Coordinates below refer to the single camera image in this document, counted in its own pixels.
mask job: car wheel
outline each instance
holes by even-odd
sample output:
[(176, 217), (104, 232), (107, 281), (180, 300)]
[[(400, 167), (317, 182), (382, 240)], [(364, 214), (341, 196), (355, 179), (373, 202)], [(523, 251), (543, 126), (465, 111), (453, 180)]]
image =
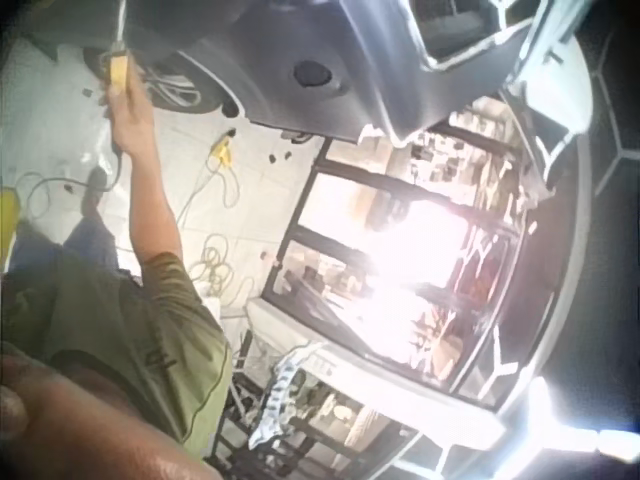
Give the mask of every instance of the car wheel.
[[(85, 48), (83, 57), (89, 70), (104, 79), (109, 52)], [(138, 67), (157, 108), (180, 113), (208, 113), (223, 104), (234, 103), (211, 77), (177, 53), (155, 63), (140, 62)]]

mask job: yellow object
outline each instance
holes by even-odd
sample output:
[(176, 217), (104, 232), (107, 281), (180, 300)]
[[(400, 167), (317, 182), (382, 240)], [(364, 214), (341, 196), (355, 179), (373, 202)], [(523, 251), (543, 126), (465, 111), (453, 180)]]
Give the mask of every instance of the yellow object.
[(213, 144), (209, 152), (209, 158), (218, 160), (220, 165), (225, 168), (231, 168), (231, 146), (232, 135), (226, 133), (220, 140)]
[(124, 92), (127, 88), (127, 70), (129, 69), (129, 57), (126, 52), (114, 54), (109, 62), (109, 81), (111, 85)]
[(20, 219), (20, 199), (13, 188), (0, 190), (0, 268), (7, 260), (13, 234)]

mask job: rim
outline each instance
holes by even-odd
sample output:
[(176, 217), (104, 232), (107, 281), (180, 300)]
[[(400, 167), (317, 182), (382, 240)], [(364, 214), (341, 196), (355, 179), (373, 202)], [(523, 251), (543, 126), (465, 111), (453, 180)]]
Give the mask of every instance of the rim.
[[(106, 71), (109, 52), (100, 55), (100, 64)], [(173, 108), (194, 108), (202, 102), (200, 90), (185, 75), (165, 64), (138, 65), (138, 71), (147, 93)]]

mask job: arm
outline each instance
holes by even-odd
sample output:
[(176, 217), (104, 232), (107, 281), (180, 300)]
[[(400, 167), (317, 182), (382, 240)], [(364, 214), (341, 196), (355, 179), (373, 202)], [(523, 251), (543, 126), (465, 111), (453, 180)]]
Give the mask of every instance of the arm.
[(140, 264), (161, 253), (182, 259), (176, 220), (162, 185), (153, 126), (153, 106), (130, 57), (127, 91), (108, 92), (113, 115), (113, 139), (131, 157), (129, 235)]

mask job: olive green t-shirt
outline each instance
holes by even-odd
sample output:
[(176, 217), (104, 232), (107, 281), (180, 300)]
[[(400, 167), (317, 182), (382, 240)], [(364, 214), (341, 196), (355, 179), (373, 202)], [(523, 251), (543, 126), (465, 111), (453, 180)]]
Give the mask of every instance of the olive green t-shirt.
[(106, 376), (200, 457), (226, 400), (230, 349), (175, 255), (143, 265), (142, 281), (61, 250), (47, 267), (3, 279), (2, 339), (53, 367)]

